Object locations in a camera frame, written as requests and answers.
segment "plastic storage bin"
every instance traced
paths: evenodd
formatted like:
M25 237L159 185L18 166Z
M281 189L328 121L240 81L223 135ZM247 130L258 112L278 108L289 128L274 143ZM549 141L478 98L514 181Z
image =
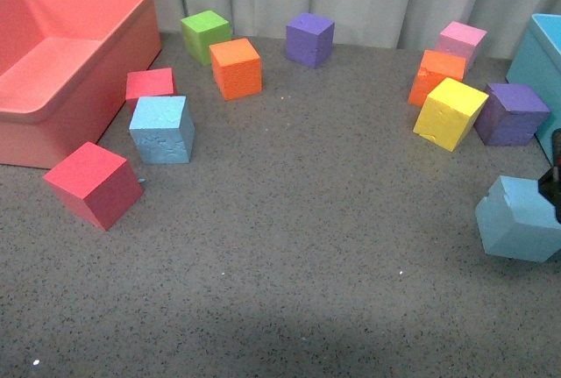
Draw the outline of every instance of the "plastic storage bin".
M0 0L0 163L52 168L97 142L126 75L161 49L154 0Z
M551 134L561 128L561 16L534 14L507 73L511 83L528 84L550 109L536 136L552 161Z

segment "purple cube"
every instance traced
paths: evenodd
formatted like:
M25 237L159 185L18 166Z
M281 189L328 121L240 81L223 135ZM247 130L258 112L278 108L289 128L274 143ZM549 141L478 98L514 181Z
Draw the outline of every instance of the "purple cube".
M287 24L287 58L311 68L331 55L335 22L303 12Z
M550 115L526 84L487 84L489 95L474 128L487 146L524 146Z

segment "orange cube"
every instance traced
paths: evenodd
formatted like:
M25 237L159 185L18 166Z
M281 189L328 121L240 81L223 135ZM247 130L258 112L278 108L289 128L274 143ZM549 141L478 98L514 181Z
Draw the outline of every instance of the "orange cube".
M261 57L248 39L210 45L212 72L224 99L254 95L262 90Z
M464 80L465 58L437 51L424 51L421 66L417 72L408 103L423 106L427 95L442 82L444 78Z

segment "block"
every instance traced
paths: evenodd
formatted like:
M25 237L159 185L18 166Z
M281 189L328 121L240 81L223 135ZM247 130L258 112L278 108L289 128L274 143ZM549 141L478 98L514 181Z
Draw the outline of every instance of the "block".
M487 94L445 78L427 96L413 132L453 151L471 130Z
M469 70L487 35L485 30L452 21L438 35L435 51L465 58L465 70Z
M230 23L214 11L204 11L181 20L187 52L202 65L210 65L209 46L231 40Z
M561 128L561 15L534 14L507 72L510 83L528 84L550 109L536 137L553 162L551 134Z
M473 127L487 146L525 146L550 110L526 84L487 84Z
M543 262L561 249L555 209L535 180L499 176L475 216L489 255Z
M125 101L131 113L134 113L141 96L177 96L174 71L159 68L127 74Z
M129 131L144 163L189 163L195 126L185 96L142 96Z
M318 68L331 55L335 22L304 12L287 24L287 58Z
M129 161L91 142L43 178L70 211L105 231L142 196Z
M224 99L260 93L261 57L248 39L211 45L210 57L212 73Z
M426 50L409 93L408 103L423 106L427 95L444 78L453 78L461 82L464 80L464 72L465 58Z

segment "light blue cube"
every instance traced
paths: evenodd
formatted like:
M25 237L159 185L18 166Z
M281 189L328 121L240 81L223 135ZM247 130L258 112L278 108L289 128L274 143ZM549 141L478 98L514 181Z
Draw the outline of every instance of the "light blue cube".
M185 96L141 97L129 131L144 163L189 163L195 126Z
M561 249L561 225L537 181L499 176L475 216L489 255L543 262Z
M510 83L528 84L550 109L536 137L550 162L551 134L561 128L561 16L534 14L507 73Z

